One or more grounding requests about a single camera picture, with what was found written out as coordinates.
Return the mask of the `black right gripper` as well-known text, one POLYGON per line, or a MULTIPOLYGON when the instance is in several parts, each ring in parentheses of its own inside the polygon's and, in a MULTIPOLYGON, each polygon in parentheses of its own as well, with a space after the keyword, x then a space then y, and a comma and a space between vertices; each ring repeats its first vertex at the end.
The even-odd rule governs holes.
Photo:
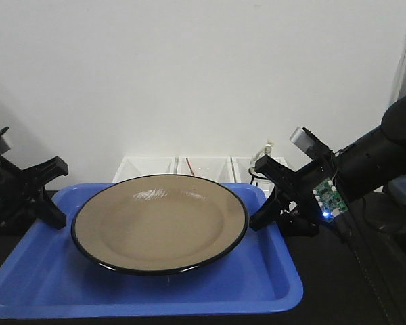
POLYGON ((285 237, 313 237, 319 233, 320 226, 338 233, 334 223, 323 220, 321 209, 312 193, 319 183, 335 173, 326 159, 312 160, 293 171, 264 155, 255 162, 255 171, 263 174, 277 188, 272 190, 265 203, 251 216, 250 227, 254 231, 268 226, 276 218, 285 237))

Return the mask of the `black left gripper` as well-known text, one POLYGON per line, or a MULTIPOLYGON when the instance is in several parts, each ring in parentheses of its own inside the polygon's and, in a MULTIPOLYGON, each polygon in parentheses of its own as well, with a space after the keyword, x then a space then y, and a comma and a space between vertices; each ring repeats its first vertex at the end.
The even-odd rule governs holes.
POLYGON ((45 185, 68 175, 68 164, 59 156, 21 169, 0 155, 0 234, 19 232, 36 218, 60 230, 66 214, 52 201, 45 185))

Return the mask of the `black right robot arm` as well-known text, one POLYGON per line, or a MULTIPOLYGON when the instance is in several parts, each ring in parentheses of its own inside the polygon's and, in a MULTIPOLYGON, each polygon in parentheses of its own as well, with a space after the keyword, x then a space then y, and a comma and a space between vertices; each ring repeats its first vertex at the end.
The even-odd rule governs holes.
POLYGON ((250 227, 276 222, 284 236, 315 236, 322 225, 346 240, 349 204, 406 175, 406 96, 388 108, 379 126, 337 153, 305 127, 290 140, 311 161, 297 171, 267 155, 256 161, 256 172, 275 187, 250 227))

